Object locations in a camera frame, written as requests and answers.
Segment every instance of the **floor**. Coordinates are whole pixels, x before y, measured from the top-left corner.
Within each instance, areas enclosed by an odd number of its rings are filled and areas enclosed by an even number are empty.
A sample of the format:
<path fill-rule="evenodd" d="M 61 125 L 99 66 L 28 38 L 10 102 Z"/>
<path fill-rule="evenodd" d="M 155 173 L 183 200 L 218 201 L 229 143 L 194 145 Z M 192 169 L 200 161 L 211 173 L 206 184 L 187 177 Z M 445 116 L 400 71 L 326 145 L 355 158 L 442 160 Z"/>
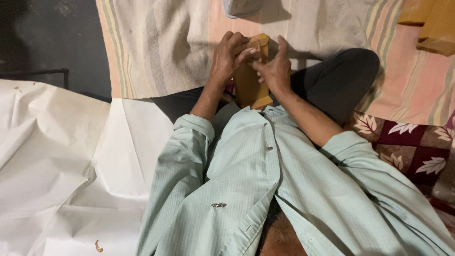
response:
<path fill-rule="evenodd" d="M 71 91 L 111 101 L 109 66 L 94 0 L 2 0 L 0 35 L 0 75 L 67 68 Z M 21 79 L 64 84 L 63 74 Z"/>

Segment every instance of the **hand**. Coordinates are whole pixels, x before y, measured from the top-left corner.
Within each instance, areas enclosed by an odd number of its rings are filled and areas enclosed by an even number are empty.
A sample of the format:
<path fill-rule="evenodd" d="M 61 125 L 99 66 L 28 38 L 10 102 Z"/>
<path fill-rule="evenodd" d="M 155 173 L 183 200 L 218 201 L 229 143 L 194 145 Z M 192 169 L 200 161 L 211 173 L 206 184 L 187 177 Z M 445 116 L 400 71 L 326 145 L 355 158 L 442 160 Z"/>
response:
<path fill-rule="evenodd" d="M 260 52 L 255 48 L 248 48 L 249 42 L 250 38 L 243 36 L 240 32 L 234 34 L 228 31 L 224 35 L 213 54 L 210 83 L 224 86 L 234 77 L 234 73 L 245 61 L 251 60 L 253 57 L 260 57 Z"/>
<path fill-rule="evenodd" d="M 262 64 L 259 61 L 253 62 L 253 69 L 258 72 L 259 83 L 266 82 L 276 97 L 283 93 L 292 92 L 291 61 L 286 57 L 289 46 L 281 35 L 278 36 L 278 43 L 278 54 L 271 62 L 267 64 Z"/>

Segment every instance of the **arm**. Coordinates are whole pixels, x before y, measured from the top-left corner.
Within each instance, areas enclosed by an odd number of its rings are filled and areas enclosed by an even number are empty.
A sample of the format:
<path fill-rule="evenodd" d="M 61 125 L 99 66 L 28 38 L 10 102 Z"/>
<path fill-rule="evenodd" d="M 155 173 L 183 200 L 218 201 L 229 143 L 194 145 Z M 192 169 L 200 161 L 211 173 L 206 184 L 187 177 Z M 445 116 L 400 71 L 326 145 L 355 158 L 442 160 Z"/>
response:
<path fill-rule="evenodd" d="M 305 102 L 290 87 L 288 45 L 279 36 L 276 58 L 268 64 L 253 63 L 260 82 L 270 90 L 298 127 L 321 153 L 349 175 L 377 205 L 378 211 L 395 228 L 404 244 L 425 251 L 453 254 L 455 242 L 427 199 L 402 173 L 381 161 L 371 143 L 352 131 L 343 132 L 324 113 Z"/>
<path fill-rule="evenodd" d="M 286 57 L 288 44 L 282 36 L 278 36 L 278 54 L 268 64 L 258 61 L 253 68 L 260 75 L 259 82 L 267 82 L 273 95 L 281 103 L 286 112 L 294 119 L 297 126 L 313 143 L 322 147 L 334 135 L 342 133 L 342 129 L 322 111 L 309 104 L 291 89 L 289 72 L 291 61 Z"/>
<path fill-rule="evenodd" d="M 248 42 L 238 32 L 226 33 L 215 50 L 210 76 L 198 102 L 189 115 L 174 124 L 174 133 L 155 167 L 137 255 L 153 254 L 183 200 L 202 186 L 208 146 L 215 136 L 211 121 L 225 83 L 244 61 L 256 54 L 248 48 Z M 242 50 L 238 55 L 234 53 L 236 47 Z"/>

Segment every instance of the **white paper sheet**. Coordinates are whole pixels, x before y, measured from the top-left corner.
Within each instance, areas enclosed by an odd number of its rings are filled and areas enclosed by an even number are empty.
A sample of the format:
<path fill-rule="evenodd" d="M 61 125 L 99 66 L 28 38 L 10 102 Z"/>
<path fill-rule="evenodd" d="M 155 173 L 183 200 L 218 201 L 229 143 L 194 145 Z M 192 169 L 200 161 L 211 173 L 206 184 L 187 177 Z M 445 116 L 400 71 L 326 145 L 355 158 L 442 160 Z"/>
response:
<path fill-rule="evenodd" d="M 171 133 L 150 101 L 0 80 L 0 255 L 133 255 Z"/>

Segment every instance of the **leg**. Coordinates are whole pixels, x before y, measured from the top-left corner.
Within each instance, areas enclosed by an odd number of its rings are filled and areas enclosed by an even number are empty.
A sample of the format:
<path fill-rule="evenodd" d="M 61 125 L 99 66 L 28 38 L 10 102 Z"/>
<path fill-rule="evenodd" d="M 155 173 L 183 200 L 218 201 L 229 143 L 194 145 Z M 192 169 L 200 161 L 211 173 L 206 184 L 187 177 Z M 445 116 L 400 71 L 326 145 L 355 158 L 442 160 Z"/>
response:
<path fill-rule="evenodd" d="M 167 115 L 171 122 L 175 123 L 179 117 L 191 112 L 203 89 L 204 87 L 200 87 L 151 99 L 161 109 L 161 111 Z M 220 110 L 224 105 L 224 103 L 220 102 L 218 104 L 217 111 Z"/>
<path fill-rule="evenodd" d="M 370 50 L 345 50 L 291 76 L 293 91 L 343 124 L 371 88 L 379 58 Z"/>

